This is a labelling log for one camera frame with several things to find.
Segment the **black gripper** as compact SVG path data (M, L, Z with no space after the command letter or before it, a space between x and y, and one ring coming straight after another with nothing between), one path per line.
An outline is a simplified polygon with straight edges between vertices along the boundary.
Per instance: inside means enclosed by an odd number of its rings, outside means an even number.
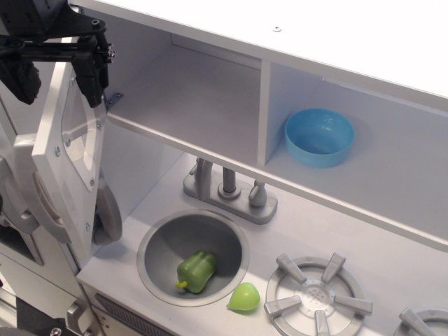
M78 59L72 67L81 93L96 108L109 86L114 57L105 32L103 20L72 6L2 6L1 81L18 100L33 104L41 79L32 60L70 62L90 53L93 59Z

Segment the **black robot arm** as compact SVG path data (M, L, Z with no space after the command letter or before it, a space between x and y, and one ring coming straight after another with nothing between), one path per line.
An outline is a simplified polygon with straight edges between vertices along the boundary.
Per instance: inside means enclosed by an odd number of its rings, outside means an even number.
M66 62L88 104L101 104L114 50L104 21L77 13L68 1L1 2L1 82L26 104L41 80L35 62Z

